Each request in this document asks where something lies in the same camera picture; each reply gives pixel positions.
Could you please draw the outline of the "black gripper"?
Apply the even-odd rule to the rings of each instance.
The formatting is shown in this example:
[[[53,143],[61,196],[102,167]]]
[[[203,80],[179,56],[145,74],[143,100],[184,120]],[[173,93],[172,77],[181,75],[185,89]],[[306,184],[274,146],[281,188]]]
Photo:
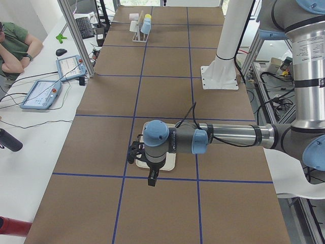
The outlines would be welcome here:
[[[154,187],[156,185],[159,170],[165,165],[165,160],[162,160],[158,163],[148,161],[146,164],[150,168],[148,175],[148,185]]]

